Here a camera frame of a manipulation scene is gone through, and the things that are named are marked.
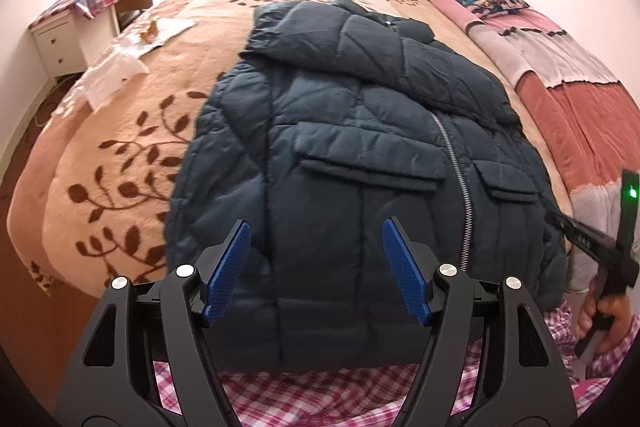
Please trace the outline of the right forearm plaid sleeve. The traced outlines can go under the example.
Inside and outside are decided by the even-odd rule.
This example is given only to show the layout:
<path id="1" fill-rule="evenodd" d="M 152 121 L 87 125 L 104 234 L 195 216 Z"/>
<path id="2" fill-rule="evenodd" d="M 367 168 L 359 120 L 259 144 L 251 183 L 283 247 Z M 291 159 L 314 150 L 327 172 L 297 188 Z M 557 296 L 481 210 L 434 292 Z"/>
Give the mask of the right forearm plaid sleeve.
<path id="1" fill-rule="evenodd" d="M 618 295 L 596 300 L 587 295 L 576 320 L 573 319 L 572 309 L 566 300 L 557 308 L 544 312 L 544 321 L 562 355 L 568 378 L 573 385 L 582 381 L 573 367 L 576 360 L 575 346 L 590 331 L 597 312 L 613 317 L 614 321 L 599 343 L 593 360 L 587 364 L 585 379 L 612 377 L 634 343 L 639 332 L 639 314 L 631 312 L 629 297 Z"/>

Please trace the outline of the person's right hand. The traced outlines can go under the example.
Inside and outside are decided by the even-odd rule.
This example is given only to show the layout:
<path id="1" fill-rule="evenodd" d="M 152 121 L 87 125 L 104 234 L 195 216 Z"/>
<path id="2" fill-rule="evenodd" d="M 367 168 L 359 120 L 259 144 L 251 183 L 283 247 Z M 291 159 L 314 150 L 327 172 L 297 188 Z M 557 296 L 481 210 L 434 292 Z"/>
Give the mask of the person's right hand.
<path id="1" fill-rule="evenodd" d="M 579 308 L 574 333 L 578 340 L 582 340 L 590 331 L 597 312 L 612 317 L 613 324 L 597 347 L 597 354 L 602 355 L 617 347 L 628 335 L 631 328 L 631 307 L 627 295 L 608 295 L 597 299 L 597 289 L 597 280 L 593 279 Z"/>

